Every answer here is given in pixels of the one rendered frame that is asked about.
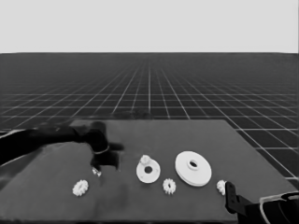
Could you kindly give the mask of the large thick white disc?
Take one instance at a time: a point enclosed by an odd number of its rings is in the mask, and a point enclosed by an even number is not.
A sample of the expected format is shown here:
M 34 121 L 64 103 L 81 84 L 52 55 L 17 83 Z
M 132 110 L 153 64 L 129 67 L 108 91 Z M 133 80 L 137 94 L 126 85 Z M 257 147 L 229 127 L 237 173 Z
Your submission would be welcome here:
M 193 187 L 205 186 L 212 177 L 212 169 L 208 161 L 194 151 L 182 151 L 175 159 L 178 176 Z

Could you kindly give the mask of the white round carrier with pins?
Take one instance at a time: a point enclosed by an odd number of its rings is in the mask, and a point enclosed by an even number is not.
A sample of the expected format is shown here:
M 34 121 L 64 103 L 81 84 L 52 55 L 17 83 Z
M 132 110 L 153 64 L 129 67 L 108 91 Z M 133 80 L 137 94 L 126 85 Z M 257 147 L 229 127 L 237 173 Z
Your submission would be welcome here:
M 146 172 L 147 167 L 151 168 L 150 173 Z M 140 161 L 136 166 L 136 176 L 141 182 L 146 184 L 154 183 L 159 178 L 160 173 L 161 173 L 160 164 L 154 159 L 150 159 L 149 163 L 147 164 L 143 164 Z

